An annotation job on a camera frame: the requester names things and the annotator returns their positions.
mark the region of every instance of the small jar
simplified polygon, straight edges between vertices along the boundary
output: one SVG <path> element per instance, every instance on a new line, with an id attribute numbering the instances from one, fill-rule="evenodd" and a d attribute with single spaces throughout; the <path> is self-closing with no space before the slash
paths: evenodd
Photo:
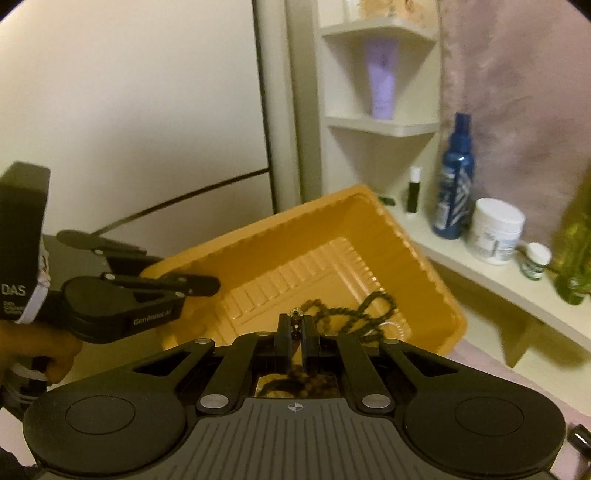
<path id="1" fill-rule="evenodd" d="M 525 215 L 517 207 L 497 199 L 479 199 L 468 233 L 468 248 L 487 263 L 504 265 L 513 257 L 524 223 Z"/>
<path id="2" fill-rule="evenodd" d="M 552 260 L 552 252 L 548 247 L 531 243 L 527 245 L 519 267 L 527 278 L 537 281 L 542 278 L 542 274 L 550 260 Z"/>

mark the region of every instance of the white lid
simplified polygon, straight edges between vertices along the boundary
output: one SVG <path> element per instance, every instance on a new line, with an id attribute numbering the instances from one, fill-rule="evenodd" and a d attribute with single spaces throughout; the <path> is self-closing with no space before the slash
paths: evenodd
<path id="1" fill-rule="evenodd" d="M 413 165 L 410 167 L 410 181 L 411 183 L 421 183 L 421 170 L 422 167 L 417 167 Z"/>
<path id="2" fill-rule="evenodd" d="M 535 242 L 527 244 L 525 254 L 531 261 L 537 263 L 538 265 L 548 265 L 550 260 L 552 260 L 552 252 L 550 249 L 545 245 Z"/>
<path id="3" fill-rule="evenodd" d="M 504 232 L 515 233 L 523 229 L 525 215 L 510 203 L 484 198 L 476 201 L 474 221 Z"/>

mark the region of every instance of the purple tube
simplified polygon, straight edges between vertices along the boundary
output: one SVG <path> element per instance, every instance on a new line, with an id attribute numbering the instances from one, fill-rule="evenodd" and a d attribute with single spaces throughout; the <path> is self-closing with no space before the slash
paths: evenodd
<path id="1" fill-rule="evenodd" d="M 393 38 L 370 38 L 365 44 L 365 61 L 371 86 L 371 114 L 379 120 L 394 117 L 394 68 L 398 42 Z"/>

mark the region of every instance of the orange tray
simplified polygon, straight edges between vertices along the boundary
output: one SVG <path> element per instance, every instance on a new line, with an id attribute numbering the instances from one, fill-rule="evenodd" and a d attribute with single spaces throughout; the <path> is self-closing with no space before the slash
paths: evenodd
<path id="1" fill-rule="evenodd" d="M 355 186 L 253 223 L 147 268 L 214 275 L 211 298 L 187 298 L 181 317 L 159 327 L 165 349 L 207 337 L 227 345 L 238 335 L 275 331 L 280 313 L 307 300 L 356 309 L 383 288 L 398 311 L 383 324 L 386 337 L 449 353 L 466 331 L 459 305 L 429 261 L 365 186 Z M 379 316 L 387 304 L 372 303 Z M 345 319 L 333 318 L 331 329 Z"/>

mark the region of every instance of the white shelf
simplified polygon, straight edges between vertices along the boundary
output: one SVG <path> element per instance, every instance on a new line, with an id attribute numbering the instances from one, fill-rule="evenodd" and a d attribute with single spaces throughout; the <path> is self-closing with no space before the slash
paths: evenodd
<path id="1" fill-rule="evenodd" d="M 376 120 L 370 116 L 328 116 L 326 117 L 326 124 L 329 127 L 370 132 L 388 137 L 413 137 L 415 135 L 435 133 L 439 130 L 439 122 L 400 125 L 392 121 Z"/>
<path id="2" fill-rule="evenodd" d="M 422 38 L 423 40 L 435 42 L 437 41 L 438 32 L 423 28 L 400 17 L 380 17 L 322 27 L 320 35 L 323 37 L 333 35 L 387 36 L 398 40 L 418 40 Z"/>
<path id="3" fill-rule="evenodd" d="M 591 352 L 591 301 L 572 306 L 563 301 L 549 276 L 531 281 L 516 260 L 497 267 L 474 257 L 463 240 L 445 240 L 431 231 L 425 215 L 408 217 L 400 207 L 387 207 L 398 223 L 433 261 L 503 297 Z"/>

